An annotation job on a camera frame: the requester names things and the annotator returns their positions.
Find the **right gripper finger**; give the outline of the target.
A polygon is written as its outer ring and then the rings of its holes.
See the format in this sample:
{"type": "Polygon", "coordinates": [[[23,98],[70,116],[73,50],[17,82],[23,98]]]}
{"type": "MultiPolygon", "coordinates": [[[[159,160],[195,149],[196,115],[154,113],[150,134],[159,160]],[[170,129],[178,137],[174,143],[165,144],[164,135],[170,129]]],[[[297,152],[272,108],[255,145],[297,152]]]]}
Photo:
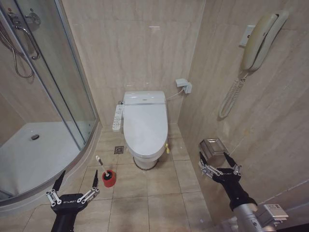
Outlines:
{"type": "Polygon", "coordinates": [[[211,165],[208,165],[204,155],[200,151],[199,151],[199,156],[200,156],[199,166],[205,175],[207,175],[210,178],[213,178],[214,175],[215,176],[223,175],[221,171],[212,167],[211,165]]]}
{"type": "Polygon", "coordinates": [[[237,165],[237,163],[234,161],[234,159],[232,157],[230,157],[226,152],[224,152],[224,156],[226,161],[228,162],[228,164],[230,165],[230,167],[233,170],[233,174],[241,176],[241,165],[237,165]]]}

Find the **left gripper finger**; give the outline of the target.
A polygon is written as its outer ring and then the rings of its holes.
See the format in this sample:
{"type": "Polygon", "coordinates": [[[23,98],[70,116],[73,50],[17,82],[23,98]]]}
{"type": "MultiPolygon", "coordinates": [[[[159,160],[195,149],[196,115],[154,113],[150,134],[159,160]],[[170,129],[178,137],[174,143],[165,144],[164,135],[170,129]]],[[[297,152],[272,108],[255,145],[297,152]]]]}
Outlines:
{"type": "Polygon", "coordinates": [[[99,194],[98,171],[96,170],[92,188],[77,200],[77,203],[85,204],[91,202],[99,194]]]}
{"type": "Polygon", "coordinates": [[[62,203],[62,200],[58,196],[57,192],[59,191],[61,187],[65,172],[66,171],[64,170],[62,174],[60,175],[60,177],[55,181],[52,189],[50,191],[47,191],[45,194],[48,200],[50,201],[52,207],[56,205],[60,205],[62,203]]]}

